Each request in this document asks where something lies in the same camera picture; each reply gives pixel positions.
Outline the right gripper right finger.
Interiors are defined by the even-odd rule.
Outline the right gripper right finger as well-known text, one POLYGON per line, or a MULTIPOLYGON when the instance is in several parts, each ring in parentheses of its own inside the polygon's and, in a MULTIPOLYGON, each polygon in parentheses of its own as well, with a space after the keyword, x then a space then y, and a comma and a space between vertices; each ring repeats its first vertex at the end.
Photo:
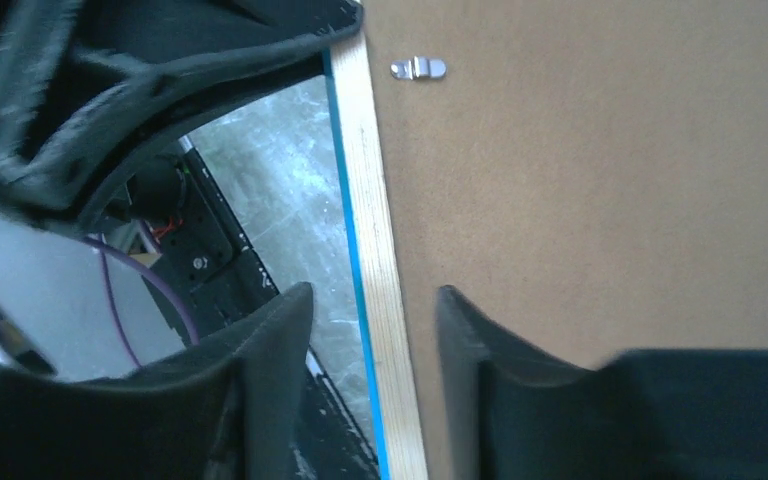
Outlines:
POLYGON ((452 286, 435 320, 457 479, 768 479, 768 350, 633 349, 588 370, 452 286))

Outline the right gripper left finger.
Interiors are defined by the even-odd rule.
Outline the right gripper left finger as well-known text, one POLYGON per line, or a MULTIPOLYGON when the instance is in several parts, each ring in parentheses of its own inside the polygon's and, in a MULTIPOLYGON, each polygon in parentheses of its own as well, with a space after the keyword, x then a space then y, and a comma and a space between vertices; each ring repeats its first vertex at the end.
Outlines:
POLYGON ((313 290, 123 378, 64 382, 0 362, 0 479, 285 479, 313 290))

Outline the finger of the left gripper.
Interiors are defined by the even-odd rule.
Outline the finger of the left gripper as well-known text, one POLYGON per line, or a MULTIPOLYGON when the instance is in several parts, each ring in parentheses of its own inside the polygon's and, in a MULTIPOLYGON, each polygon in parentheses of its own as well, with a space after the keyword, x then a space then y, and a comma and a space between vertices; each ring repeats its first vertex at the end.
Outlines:
POLYGON ((87 229, 155 153, 320 75, 356 1, 0 1, 0 214, 87 229))

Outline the brown frame backing board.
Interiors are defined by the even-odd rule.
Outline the brown frame backing board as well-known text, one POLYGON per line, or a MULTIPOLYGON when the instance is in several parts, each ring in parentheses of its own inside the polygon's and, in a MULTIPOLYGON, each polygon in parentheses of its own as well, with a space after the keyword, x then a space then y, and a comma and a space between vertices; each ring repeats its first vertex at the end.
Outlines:
POLYGON ((453 285, 548 352, 768 348, 768 1, 369 1, 429 475, 453 285))

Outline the blue wooden picture frame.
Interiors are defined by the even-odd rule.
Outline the blue wooden picture frame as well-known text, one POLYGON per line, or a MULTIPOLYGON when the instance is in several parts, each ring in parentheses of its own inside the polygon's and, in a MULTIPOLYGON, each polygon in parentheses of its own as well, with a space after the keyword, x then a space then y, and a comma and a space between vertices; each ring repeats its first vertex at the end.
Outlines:
POLYGON ((380 476, 425 479, 428 464, 364 34, 332 47, 325 66, 380 476))

